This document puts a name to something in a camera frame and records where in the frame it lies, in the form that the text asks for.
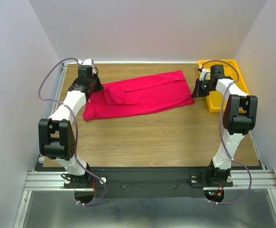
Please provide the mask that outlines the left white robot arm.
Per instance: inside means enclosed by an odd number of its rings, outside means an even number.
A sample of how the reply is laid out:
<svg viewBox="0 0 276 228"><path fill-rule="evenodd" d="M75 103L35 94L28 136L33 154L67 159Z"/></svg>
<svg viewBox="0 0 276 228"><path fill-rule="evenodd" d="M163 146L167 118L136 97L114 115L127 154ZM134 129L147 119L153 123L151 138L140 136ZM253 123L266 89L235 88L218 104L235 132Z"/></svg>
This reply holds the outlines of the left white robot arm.
<svg viewBox="0 0 276 228"><path fill-rule="evenodd" d="M93 184L89 165L77 155L78 130L73 130L76 115L91 96L103 89L98 70L92 63L78 67L78 77L69 87L64 101L48 118L38 123L40 154L57 161L67 171L62 174L66 184L87 187Z"/></svg>

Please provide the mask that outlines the red t shirt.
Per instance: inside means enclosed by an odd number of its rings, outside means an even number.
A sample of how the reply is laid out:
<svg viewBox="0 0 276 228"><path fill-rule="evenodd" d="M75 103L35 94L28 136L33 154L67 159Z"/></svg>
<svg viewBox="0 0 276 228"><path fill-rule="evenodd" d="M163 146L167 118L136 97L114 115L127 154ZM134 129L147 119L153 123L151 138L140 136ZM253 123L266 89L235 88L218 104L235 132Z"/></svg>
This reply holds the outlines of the red t shirt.
<svg viewBox="0 0 276 228"><path fill-rule="evenodd" d="M104 84L86 103L86 121L154 114L193 105L191 91L181 70Z"/></svg>

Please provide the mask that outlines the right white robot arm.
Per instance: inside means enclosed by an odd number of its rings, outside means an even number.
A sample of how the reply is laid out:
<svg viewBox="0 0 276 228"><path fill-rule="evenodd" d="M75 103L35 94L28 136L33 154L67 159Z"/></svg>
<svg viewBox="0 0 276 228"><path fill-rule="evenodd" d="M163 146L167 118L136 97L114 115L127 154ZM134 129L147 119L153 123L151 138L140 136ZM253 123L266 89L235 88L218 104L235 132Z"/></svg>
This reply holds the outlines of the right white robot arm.
<svg viewBox="0 0 276 228"><path fill-rule="evenodd" d="M256 125L258 98L241 90L232 77L224 72L224 61L206 69L198 67L200 76L196 79L192 98L206 97L212 91L223 96L219 114L219 137L221 144L205 173L209 185L231 182L231 165L246 166L234 159L237 148L245 136Z"/></svg>

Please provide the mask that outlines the yellow plastic bin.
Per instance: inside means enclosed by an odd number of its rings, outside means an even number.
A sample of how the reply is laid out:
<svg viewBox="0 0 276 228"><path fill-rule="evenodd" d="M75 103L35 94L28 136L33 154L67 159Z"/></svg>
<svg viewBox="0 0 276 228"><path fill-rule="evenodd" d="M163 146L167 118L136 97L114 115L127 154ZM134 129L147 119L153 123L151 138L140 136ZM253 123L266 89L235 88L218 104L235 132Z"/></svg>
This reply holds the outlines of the yellow plastic bin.
<svg viewBox="0 0 276 228"><path fill-rule="evenodd" d="M206 64L207 61L208 60L198 61L198 66L200 67L201 65L203 65L204 68L209 70L212 65L216 65L216 64L223 65L225 75L232 77L232 79L235 81L237 80L236 85L243 92L249 94L249 90L246 86L245 80L241 75L237 62L234 59L223 59L222 61L227 62L227 64L219 61L213 61ZM206 97L209 111L212 113L220 112L222 99L223 99L223 95L221 93L217 91L210 92L209 96Z"/></svg>

